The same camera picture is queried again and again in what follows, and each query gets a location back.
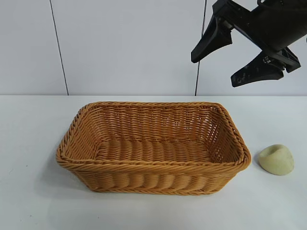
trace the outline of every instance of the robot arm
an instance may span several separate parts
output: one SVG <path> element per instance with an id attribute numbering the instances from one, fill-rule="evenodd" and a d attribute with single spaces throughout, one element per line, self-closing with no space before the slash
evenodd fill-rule
<path id="1" fill-rule="evenodd" d="M 288 48 L 307 35 L 306 0 L 257 0 L 249 11 L 232 0 L 218 0 L 203 37 L 191 53 L 197 63 L 211 52 L 232 44 L 231 31 L 237 29 L 262 52 L 231 77 L 233 87 L 255 81 L 278 80 L 301 67 Z"/>

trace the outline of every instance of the wicker basket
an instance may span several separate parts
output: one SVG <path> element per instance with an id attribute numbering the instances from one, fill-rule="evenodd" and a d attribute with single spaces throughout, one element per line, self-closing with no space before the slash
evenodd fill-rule
<path id="1" fill-rule="evenodd" d="M 88 104 L 57 150 L 96 192 L 211 194 L 250 159 L 228 112 L 205 102 Z"/>

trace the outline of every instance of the white wall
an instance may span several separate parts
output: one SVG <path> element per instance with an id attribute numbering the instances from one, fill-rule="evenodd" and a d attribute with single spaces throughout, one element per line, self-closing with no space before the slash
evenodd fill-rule
<path id="1" fill-rule="evenodd" d="M 66 94 L 48 0 L 0 1 L 0 94 Z"/>
<path id="2" fill-rule="evenodd" d="M 194 95 L 204 0 L 52 0 L 70 95 Z"/>
<path id="3" fill-rule="evenodd" d="M 52 3 L 70 95 L 194 95 L 190 52 L 201 37 L 204 0 Z M 208 0 L 205 27 L 214 3 Z M 0 1 L 0 28 L 0 94 L 66 94 L 49 0 Z M 307 95 L 305 37 L 290 46 L 300 69 L 238 88 L 230 76 L 260 49 L 235 30 L 232 37 L 201 62 L 198 95 Z"/>
<path id="4" fill-rule="evenodd" d="M 214 2 L 208 0 L 206 27 Z M 257 6 L 256 0 L 235 2 L 249 10 Z M 231 75 L 248 64 L 261 50 L 236 30 L 232 31 L 232 38 L 232 45 L 214 51 L 201 61 L 198 95 L 307 95 L 306 37 L 289 46 L 298 56 L 301 68 L 289 74 L 284 71 L 284 78 L 280 80 L 260 81 L 237 88 L 231 85 Z"/>

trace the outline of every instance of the woven rattan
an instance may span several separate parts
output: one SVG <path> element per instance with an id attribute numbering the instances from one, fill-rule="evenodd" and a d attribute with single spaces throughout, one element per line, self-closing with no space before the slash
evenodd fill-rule
<path id="1" fill-rule="evenodd" d="M 220 104 L 98 102 L 78 112 L 57 162 L 96 192 L 201 195 L 250 153 Z"/>

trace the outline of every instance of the basket bottom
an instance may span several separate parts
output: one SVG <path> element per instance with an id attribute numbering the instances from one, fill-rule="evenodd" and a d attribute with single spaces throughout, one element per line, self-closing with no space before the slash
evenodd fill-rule
<path id="1" fill-rule="evenodd" d="M 213 162 L 205 144 L 191 139 L 103 141 L 95 160 Z"/>
<path id="2" fill-rule="evenodd" d="M 181 196 L 199 196 L 199 195 L 209 195 L 220 191 L 222 187 L 215 189 L 213 191 L 196 190 L 196 191 L 177 191 L 174 189 L 154 190 L 154 189 L 104 189 L 97 188 L 91 189 L 93 192 L 98 193 L 141 193 L 141 194 L 158 194 L 158 195 L 181 195 Z"/>

